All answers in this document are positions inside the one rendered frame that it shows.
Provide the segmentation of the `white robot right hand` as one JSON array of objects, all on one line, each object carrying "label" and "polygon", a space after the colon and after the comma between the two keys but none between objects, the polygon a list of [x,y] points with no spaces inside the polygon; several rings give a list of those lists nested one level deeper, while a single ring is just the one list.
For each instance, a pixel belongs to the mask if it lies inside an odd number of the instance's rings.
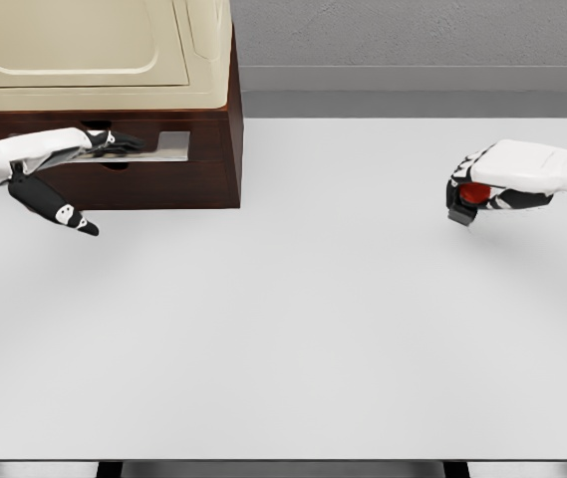
[{"label": "white robot right hand", "polygon": [[567,149],[503,139],[466,156],[450,181],[490,187],[490,198],[478,211],[541,207],[567,192]]}]

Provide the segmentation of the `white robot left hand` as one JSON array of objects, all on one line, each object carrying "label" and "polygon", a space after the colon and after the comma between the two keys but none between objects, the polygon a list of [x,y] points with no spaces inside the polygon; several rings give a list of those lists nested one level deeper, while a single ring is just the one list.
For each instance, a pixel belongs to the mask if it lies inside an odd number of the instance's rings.
[{"label": "white robot left hand", "polygon": [[35,172],[84,154],[125,155],[143,147],[142,139],[112,129],[66,127],[15,135],[0,139],[0,184],[5,184],[12,198],[40,217],[97,236],[97,225]]}]

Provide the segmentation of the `red and grey switch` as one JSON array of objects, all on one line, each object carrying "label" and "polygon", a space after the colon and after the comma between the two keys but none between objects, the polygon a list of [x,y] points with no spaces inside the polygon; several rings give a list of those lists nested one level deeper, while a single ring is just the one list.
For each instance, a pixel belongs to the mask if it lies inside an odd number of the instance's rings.
[{"label": "red and grey switch", "polygon": [[489,200],[490,192],[488,185],[450,181],[446,188],[447,217],[463,226],[470,225],[477,215],[478,206]]}]

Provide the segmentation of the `dark brown cabinet drawer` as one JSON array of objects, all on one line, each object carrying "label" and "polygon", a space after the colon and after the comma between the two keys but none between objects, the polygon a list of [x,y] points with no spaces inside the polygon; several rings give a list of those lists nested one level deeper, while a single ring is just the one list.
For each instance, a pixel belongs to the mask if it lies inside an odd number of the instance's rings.
[{"label": "dark brown cabinet drawer", "polygon": [[228,186],[220,162],[130,162],[124,169],[69,163],[36,175],[70,200],[85,204],[225,202]]},{"label": "dark brown cabinet drawer", "polygon": [[0,139],[64,127],[112,129],[144,142],[143,149],[137,152],[89,153],[78,157],[77,162],[194,162],[213,161],[220,157],[221,139],[216,127],[180,122],[113,122],[105,119],[0,121]]}]

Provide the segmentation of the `dark brown wooden cabinet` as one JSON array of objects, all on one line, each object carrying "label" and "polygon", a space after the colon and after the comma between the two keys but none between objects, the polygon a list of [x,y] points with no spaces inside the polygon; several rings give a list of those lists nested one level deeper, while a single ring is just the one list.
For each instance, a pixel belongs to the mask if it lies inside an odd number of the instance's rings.
[{"label": "dark brown wooden cabinet", "polygon": [[[196,126],[214,126],[220,133],[220,157],[214,162],[224,165],[227,177],[229,197],[225,202],[199,202],[199,203],[142,203],[138,206],[131,204],[85,204],[68,199],[80,210],[136,210],[136,209],[217,209],[237,208],[241,203],[242,180],[242,154],[243,154],[243,111],[240,94],[237,54],[229,53],[228,89],[224,106],[216,109],[176,109],[160,106],[148,110],[131,108],[114,109],[81,109],[81,110],[33,110],[10,111],[0,109],[0,121],[70,121],[70,120],[111,120],[124,121],[167,121],[175,124],[190,123]],[[100,163],[111,169],[124,169],[130,162],[77,162]]]}]

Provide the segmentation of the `beige appliance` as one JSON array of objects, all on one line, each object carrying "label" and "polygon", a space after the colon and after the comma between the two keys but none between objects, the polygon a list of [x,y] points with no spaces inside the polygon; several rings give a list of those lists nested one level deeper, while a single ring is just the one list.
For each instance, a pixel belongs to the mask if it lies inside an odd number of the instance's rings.
[{"label": "beige appliance", "polygon": [[216,109],[229,0],[0,0],[0,109]]}]

